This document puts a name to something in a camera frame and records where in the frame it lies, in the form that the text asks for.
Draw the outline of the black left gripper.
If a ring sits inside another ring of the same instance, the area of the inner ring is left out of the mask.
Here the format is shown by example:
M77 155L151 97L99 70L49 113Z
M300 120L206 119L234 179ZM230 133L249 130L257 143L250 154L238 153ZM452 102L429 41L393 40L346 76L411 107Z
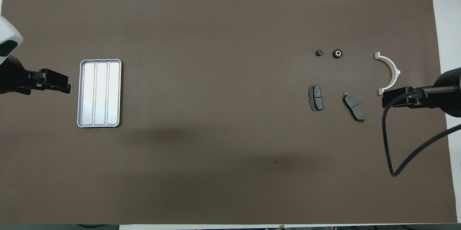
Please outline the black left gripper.
M26 70L18 58L5 57L0 66L0 94L16 92L30 95L32 90L70 94L71 84L64 74L51 69L40 69L39 72Z

